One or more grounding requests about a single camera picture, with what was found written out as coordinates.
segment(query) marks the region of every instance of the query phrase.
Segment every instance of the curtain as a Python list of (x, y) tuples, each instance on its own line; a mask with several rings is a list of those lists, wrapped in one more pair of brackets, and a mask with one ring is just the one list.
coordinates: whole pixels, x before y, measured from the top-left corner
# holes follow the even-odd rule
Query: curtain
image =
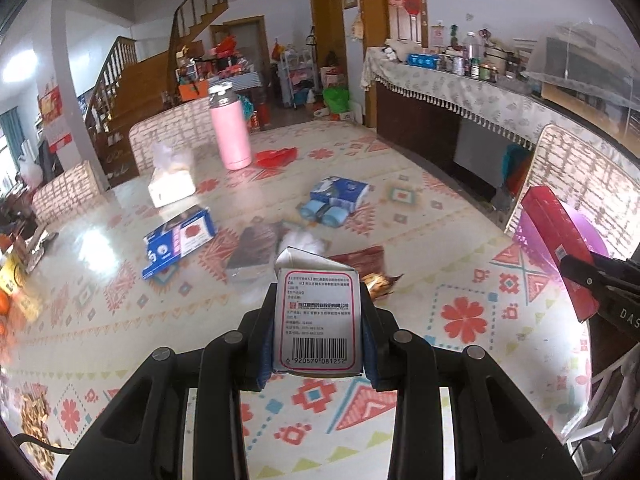
[(22, 132), (22, 126), (20, 126), (17, 107), (0, 115), (0, 128), (2, 128), (2, 132), (6, 137), (6, 143), (9, 147), (11, 157), (14, 160), (15, 167), (20, 168), (18, 157), (22, 155), (24, 133)]

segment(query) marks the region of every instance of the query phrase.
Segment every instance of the barcode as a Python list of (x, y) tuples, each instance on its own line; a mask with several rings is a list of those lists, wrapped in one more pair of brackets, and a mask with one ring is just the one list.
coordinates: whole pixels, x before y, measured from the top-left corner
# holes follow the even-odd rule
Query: barcode
[(558, 247), (556, 248), (556, 257), (558, 258), (558, 260), (562, 260), (565, 256), (566, 251), (564, 250), (564, 247), (562, 247), (562, 245), (558, 245)]
[(294, 337), (294, 359), (346, 359), (345, 337)]
[(348, 308), (349, 303), (299, 303), (298, 308)]

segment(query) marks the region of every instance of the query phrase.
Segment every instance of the pink bottle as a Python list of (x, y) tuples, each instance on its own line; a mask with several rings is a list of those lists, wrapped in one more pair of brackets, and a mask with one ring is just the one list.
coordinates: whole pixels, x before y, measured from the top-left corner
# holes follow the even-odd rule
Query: pink bottle
[(216, 82), (209, 87), (209, 111), (222, 164), (228, 170), (242, 170), (251, 164), (251, 145), (242, 103), (232, 86)]

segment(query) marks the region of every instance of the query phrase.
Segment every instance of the wooden railing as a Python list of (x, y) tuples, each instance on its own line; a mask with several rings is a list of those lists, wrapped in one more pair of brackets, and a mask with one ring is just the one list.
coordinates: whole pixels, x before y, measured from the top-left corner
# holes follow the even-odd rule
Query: wooden railing
[(137, 62), (136, 40), (118, 36), (107, 54), (94, 92), (87, 103), (84, 124), (94, 146), (98, 143), (98, 135), (109, 131), (109, 120), (113, 118), (113, 105), (122, 71)]
[(175, 94), (177, 82), (175, 80), (175, 70), (177, 62), (175, 54), (184, 46), (180, 41), (190, 32), (190, 27), (202, 22), (201, 15), (213, 11), (217, 4), (222, 4), (227, 0), (184, 0), (174, 12), (174, 22), (169, 38), (169, 64), (167, 73), (167, 89), (169, 93)]

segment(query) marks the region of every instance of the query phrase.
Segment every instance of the pillar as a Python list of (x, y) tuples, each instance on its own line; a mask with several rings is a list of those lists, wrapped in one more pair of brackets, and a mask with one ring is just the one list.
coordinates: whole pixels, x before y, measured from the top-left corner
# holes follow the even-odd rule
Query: pillar
[(71, 79), (66, 47), (66, 2), (49, 0), (42, 7), (38, 22), (33, 29), (33, 50), (38, 58), (38, 98), (42, 99), (55, 90), (59, 91), (62, 104), (62, 113), (44, 125), (43, 134), (50, 146), (56, 145), (56, 154), (65, 171), (88, 160), (96, 180), (106, 189), (107, 177), (84, 126)]

